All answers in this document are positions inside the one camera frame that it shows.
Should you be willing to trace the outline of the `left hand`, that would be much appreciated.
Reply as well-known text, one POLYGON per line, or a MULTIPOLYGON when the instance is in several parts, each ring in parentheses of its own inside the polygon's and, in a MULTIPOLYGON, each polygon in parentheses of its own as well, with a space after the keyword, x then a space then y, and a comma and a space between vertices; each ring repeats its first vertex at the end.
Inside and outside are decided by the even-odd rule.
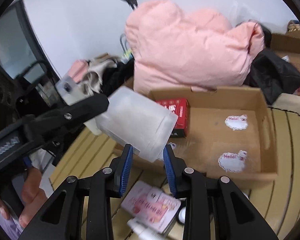
MULTIPOLYGON (((21 198, 25 202, 25 207, 19 216, 19 223, 23 228, 27 227, 31 219, 47 200, 44 190, 39 187, 41 179, 42 174, 37 168, 32 167, 28 169, 28 175, 21 192, 21 198)), ((8 207, 1 199, 0 215, 4 220, 11 218, 8 207)))

